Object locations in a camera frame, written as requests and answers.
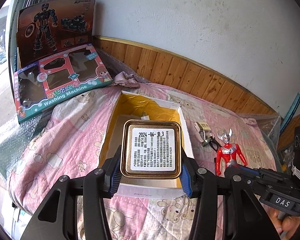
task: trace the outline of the gold tin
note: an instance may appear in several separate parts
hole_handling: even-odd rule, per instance
[[[178,178],[181,141],[177,122],[128,120],[122,136],[122,175],[132,179]]]

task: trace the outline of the wooden wainscoting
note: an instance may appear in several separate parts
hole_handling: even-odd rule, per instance
[[[294,140],[294,129],[300,126],[300,114],[292,118],[287,128],[279,137],[278,149],[283,149]]]
[[[243,86],[189,58],[149,45],[94,37],[94,45],[153,83],[170,86],[241,114],[277,114]]]

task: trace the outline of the bear patterned blanket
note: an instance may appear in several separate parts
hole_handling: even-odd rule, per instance
[[[249,167],[275,170],[274,158],[255,122],[171,87],[138,85],[135,88],[111,86],[96,89],[57,105],[47,127],[31,141],[9,175],[7,185],[14,202],[30,214],[34,213],[61,175],[71,178],[85,176],[98,166],[107,122],[122,90],[181,104],[194,157],[200,167],[214,172],[216,153],[210,146],[202,147],[196,139],[193,126],[196,121],[207,122],[214,135],[231,128],[231,140],[240,145]],[[218,204],[216,238],[221,239],[222,198]],[[187,239],[195,205],[195,199],[185,196],[142,199],[115,195],[111,200],[105,199],[113,239],[127,240]],[[79,197],[78,235],[85,239],[82,206],[82,197]]]

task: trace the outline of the small white box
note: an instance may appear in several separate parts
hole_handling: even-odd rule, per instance
[[[123,125],[130,119],[176,121],[182,129],[182,147],[194,158],[186,120],[179,104],[122,91],[112,110],[106,135],[102,142],[99,167],[114,156],[122,143]],[[122,176],[117,195],[153,199],[172,199],[184,195],[179,179],[128,179]]]

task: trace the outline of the white paper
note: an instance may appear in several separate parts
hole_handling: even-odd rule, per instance
[[[175,170],[176,154],[173,129],[133,128],[131,144],[131,170]]]

